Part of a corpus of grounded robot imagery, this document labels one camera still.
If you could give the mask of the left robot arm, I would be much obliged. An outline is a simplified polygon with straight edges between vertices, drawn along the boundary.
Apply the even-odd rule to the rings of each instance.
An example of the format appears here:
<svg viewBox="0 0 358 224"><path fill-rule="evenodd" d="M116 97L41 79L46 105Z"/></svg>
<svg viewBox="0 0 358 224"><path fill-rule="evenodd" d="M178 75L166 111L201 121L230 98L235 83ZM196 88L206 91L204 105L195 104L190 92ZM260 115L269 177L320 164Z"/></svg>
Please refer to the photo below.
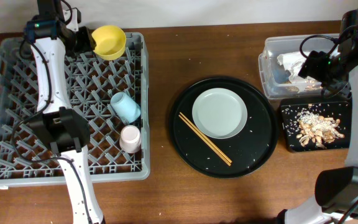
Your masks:
<svg viewBox="0 0 358 224"><path fill-rule="evenodd" d="M87 27L81 27L77 8L63 10L66 1L38 0L39 13L27 22L24 40L30 45L37 69L36 112L23 122L58 162L70 196L74 223L104 223L94 194L88 165L90 126L68 96L65 57L95 49Z"/></svg>

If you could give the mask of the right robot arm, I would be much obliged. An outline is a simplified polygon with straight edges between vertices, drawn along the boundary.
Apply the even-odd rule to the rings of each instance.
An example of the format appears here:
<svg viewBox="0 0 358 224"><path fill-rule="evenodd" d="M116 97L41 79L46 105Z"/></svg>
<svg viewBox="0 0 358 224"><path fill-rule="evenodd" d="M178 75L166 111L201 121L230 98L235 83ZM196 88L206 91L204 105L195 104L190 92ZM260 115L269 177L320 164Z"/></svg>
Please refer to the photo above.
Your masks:
<svg viewBox="0 0 358 224"><path fill-rule="evenodd" d="M358 220L358 9L345 13L339 37L333 40L339 53L312 51L299 76L321 82L324 91L352 101L351 138L345 166L322 171L314 196L300 206L282 210L275 223L345 223Z"/></svg>

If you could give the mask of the brown snack wrapper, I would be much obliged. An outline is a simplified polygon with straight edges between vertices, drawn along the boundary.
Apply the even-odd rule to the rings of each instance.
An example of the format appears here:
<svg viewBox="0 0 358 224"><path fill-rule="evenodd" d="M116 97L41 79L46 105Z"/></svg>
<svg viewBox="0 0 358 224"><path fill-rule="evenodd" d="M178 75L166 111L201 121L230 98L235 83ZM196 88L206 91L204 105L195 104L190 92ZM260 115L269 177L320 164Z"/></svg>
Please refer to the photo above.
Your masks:
<svg viewBox="0 0 358 224"><path fill-rule="evenodd" d="M309 82L306 83L285 82L284 86L288 91L294 91L297 93L311 92L311 91L317 91L322 89L319 83L309 83Z"/></svg>

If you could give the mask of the blue cup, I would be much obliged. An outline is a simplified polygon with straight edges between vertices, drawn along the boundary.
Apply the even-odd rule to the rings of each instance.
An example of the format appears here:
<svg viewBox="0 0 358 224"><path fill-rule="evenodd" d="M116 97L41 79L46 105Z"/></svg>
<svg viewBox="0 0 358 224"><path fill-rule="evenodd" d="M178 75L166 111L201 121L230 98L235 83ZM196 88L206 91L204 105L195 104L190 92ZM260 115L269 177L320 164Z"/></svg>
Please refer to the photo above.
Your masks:
<svg viewBox="0 0 358 224"><path fill-rule="evenodd" d="M133 123L141 115L140 106L124 92L115 93L110 104L118 117L127 123Z"/></svg>

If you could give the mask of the white tissue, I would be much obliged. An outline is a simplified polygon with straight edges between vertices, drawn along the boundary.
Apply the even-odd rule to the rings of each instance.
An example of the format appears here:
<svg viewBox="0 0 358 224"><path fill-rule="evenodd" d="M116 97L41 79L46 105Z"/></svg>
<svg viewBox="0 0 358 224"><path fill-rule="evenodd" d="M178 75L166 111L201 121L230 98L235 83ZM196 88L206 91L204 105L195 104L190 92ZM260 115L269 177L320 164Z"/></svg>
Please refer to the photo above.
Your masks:
<svg viewBox="0 0 358 224"><path fill-rule="evenodd" d="M316 81L314 78L301 78L298 75L305 61L306 58L300 52L280 54L277 57L278 64L290 73L288 77L290 83L313 83Z"/></svg>

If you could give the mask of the food scraps pile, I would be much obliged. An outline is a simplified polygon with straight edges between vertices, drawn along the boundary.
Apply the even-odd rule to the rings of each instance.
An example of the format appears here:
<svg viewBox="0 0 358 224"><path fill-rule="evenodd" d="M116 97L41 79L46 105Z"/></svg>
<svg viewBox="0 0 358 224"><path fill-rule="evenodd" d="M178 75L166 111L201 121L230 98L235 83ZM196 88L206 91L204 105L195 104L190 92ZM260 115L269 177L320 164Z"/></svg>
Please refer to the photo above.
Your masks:
<svg viewBox="0 0 358 224"><path fill-rule="evenodd" d="M299 133L296 139L301 147L310 143L318 149L327 149L326 145L337 139L344 139L345 135L337 130L341 120L332 117L324 117L319 114L302 110L297 114L296 122Z"/></svg>

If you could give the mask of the grey round plate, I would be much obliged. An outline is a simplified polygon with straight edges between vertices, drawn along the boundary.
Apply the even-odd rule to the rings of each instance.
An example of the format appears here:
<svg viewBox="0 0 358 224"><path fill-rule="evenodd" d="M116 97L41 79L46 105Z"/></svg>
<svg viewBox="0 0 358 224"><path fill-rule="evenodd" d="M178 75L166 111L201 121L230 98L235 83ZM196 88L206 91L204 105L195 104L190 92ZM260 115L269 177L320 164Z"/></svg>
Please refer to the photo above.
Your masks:
<svg viewBox="0 0 358 224"><path fill-rule="evenodd" d="M194 101L191 115L196 127L215 139L227 139L245 127L248 111L243 99L226 88L211 88Z"/></svg>

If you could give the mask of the yellow bowl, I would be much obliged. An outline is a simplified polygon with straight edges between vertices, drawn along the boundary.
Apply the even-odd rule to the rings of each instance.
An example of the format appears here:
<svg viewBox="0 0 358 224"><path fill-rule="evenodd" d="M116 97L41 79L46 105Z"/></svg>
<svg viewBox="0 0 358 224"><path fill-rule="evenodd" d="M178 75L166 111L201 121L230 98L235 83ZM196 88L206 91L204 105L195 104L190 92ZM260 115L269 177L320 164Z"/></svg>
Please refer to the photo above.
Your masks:
<svg viewBox="0 0 358 224"><path fill-rule="evenodd" d="M126 49L126 35L117 26L99 27L92 32L91 36L96 42L94 53L104 60L116 60Z"/></svg>

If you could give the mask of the pink cup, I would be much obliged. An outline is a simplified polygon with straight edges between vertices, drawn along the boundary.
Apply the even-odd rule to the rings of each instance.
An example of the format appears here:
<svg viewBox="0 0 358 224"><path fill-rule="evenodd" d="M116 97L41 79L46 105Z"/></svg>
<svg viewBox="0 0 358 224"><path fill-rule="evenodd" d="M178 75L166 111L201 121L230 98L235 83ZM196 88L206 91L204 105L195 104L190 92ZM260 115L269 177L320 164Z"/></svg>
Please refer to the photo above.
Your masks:
<svg viewBox="0 0 358 224"><path fill-rule="evenodd" d="M141 146L141 132L133 125L125 126L120 133L119 145L126 153L136 153Z"/></svg>

